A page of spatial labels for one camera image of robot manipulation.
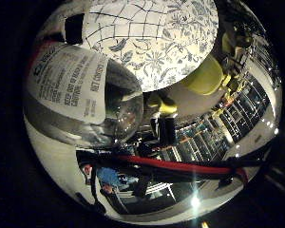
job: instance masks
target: yellow object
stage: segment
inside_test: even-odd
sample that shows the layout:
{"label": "yellow object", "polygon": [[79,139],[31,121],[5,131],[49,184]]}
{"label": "yellow object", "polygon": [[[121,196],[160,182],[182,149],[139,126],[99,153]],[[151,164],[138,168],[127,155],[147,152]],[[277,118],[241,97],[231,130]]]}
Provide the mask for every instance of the yellow object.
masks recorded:
{"label": "yellow object", "polygon": [[212,55],[208,55],[195,71],[181,80],[181,83],[199,95],[211,95],[218,90],[222,79],[220,64]]}
{"label": "yellow object", "polygon": [[163,115],[170,115],[178,110],[175,102],[168,98],[161,98],[157,93],[153,92],[147,101],[149,107],[158,107],[159,112]]}
{"label": "yellow object", "polygon": [[223,79],[223,81],[222,81],[222,83],[221,83],[221,86],[222,86],[222,87],[226,87],[227,84],[230,82],[230,80],[231,80],[230,74],[225,75],[225,76],[224,76],[224,79]]}

